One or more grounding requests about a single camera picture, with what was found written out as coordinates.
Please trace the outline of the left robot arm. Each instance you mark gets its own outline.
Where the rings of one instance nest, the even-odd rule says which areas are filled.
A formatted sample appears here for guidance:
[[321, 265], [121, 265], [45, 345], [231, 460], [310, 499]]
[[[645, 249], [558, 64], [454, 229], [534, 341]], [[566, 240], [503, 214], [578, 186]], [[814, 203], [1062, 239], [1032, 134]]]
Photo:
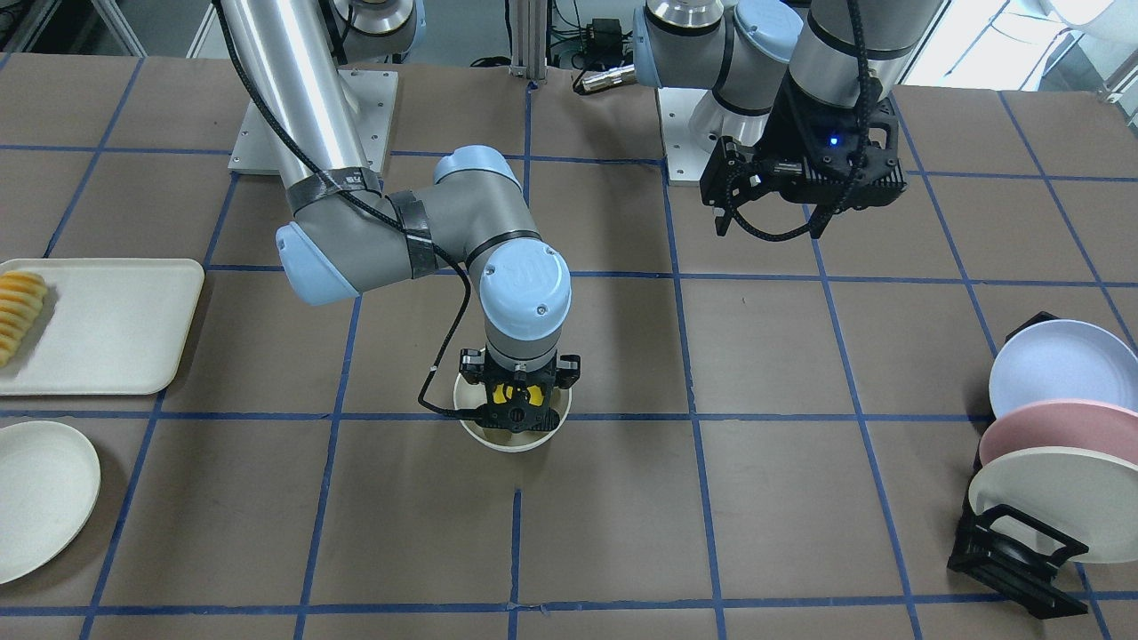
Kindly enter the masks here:
[[765, 243], [820, 238], [848, 210], [905, 192], [893, 88], [938, 13], [935, 1], [646, 1], [633, 60], [645, 87], [706, 90], [720, 110], [764, 118], [760, 134], [721, 125], [699, 179], [732, 225]]

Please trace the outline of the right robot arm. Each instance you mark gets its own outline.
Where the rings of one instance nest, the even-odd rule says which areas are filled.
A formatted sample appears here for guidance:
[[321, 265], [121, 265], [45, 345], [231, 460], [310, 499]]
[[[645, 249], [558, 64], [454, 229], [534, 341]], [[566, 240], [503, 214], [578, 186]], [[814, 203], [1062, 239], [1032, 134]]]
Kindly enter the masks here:
[[228, 56], [277, 146], [292, 222], [277, 252], [292, 292], [324, 305], [452, 268], [460, 312], [479, 300], [486, 344], [464, 348], [459, 374], [480, 404], [419, 405], [487, 432], [546, 433], [564, 415], [556, 389], [582, 360], [558, 353], [572, 307], [572, 271], [536, 229], [523, 186], [495, 149], [472, 145], [437, 163], [432, 183], [382, 192], [325, 18], [313, 1], [216, 1]]

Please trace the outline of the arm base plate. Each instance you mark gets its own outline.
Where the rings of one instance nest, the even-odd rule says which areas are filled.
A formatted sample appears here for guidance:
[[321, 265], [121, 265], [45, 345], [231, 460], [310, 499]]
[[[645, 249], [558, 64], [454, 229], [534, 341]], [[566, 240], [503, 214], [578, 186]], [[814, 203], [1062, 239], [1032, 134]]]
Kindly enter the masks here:
[[[331, 122], [328, 116], [318, 115], [316, 108], [328, 107], [333, 99], [338, 99], [352, 126], [347, 130], [339, 125], [333, 130], [331, 140], [324, 143], [325, 149], [349, 148], [345, 136], [353, 132], [365, 159], [362, 166], [382, 178], [386, 174], [397, 87], [398, 73], [394, 69], [341, 69], [339, 88], [329, 96], [314, 93], [305, 97], [300, 95], [300, 89], [288, 89], [284, 92], [269, 91], [264, 100], [295, 141], [304, 143], [316, 140], [318, 126]], [[253, 104], [244, 113], [228, 169], [240, 174], [280, 177], [286, 186], [310, 177], [310, 169], [284, 148]]]
[[726, 108], [711, 90], [659, 88], [657, 100], [671, 186], [698, 186], [716, 140], [744, 137], [748, 118]]

